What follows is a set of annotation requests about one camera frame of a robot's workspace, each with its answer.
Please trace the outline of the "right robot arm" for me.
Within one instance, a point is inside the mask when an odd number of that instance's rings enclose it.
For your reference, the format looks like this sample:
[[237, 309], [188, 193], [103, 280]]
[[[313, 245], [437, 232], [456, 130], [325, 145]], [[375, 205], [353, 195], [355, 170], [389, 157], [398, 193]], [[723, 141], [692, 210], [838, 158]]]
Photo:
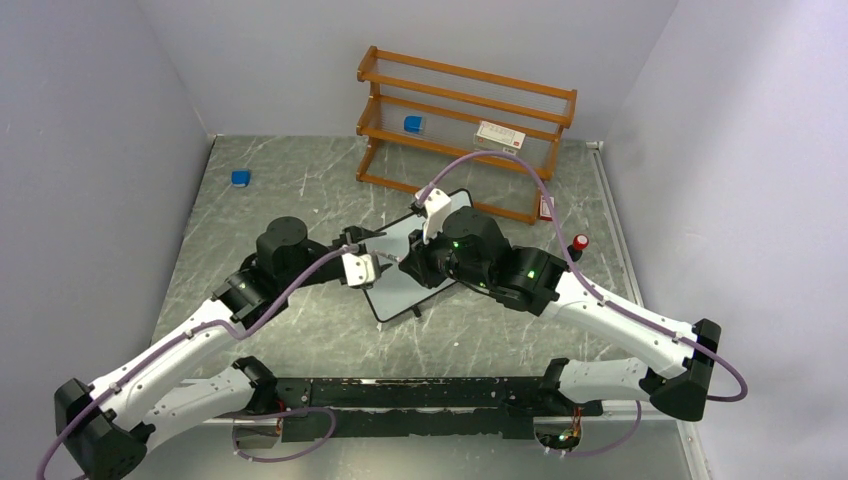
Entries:
[[408, 237], [399, 264], [425, 288], [450, 279], [507, 309], [569, 322], [628, 353], [610, 361], [554, 359], [539, 391], [550, 413], [596, 400], [647, 401], [678, 420], [702, 419], [721, 328], [702, 319], [673, 320], [594, 284], [583, 285], [567, 262], [535, 247], [512, 246], [497, 222], [472, 207], [447, 216], [442, 231]]

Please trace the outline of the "red whiteboard marker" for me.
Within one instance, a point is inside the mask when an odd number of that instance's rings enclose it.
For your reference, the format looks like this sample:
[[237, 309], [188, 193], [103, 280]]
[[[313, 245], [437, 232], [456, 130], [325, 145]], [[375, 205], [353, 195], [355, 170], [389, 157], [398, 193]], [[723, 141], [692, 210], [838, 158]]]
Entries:
[[391, 254], [391, 253], [388, 253], [388, 252], [374, 250], [373, 254], [380, 257], [380, 258], [383, 258], [383, 259], [386, 259], [390, 262], [393, 262], [393, 263], [400, 263], [400, 262], [403, 261], [402, 256], [398, 256], [398, 255]]

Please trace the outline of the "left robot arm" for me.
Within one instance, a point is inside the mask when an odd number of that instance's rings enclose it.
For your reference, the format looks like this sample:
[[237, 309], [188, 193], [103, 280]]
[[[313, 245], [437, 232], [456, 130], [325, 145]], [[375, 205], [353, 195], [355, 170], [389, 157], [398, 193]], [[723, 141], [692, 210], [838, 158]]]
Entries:
[[376, 235], [350, 226], [324, 245], [296, 217], [273, 220], [255, 252], [178, 327], [114, 371], [88, 383], [72, 378], [56, 390], [56, 437], [37, 478], [65, 448], [83, 477], [122, 479], [152, 450], [206, 420], [271, 411], [277, 380], [254, 357], [206, 380], [187, 377], [205, 358], [256, 334], [298, 288], [375, 283], [381, 268], [365, 242]]

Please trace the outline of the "whiteboard with black frame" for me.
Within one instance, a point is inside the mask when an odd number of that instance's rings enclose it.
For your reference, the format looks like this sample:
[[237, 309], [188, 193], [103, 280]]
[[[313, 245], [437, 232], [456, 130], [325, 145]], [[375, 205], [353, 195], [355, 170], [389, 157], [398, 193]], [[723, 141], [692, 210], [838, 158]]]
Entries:
[[424, 218], [407, 213], [378, 230], [379, 235], [364, 241], [375, 253], [380, 277], [365, 290], [366, 300], [378, 323], [387, 323], [405, 313], [420, 313], [420, 304], [455, 284], [446, 275], [429, 269], [419, 247]]

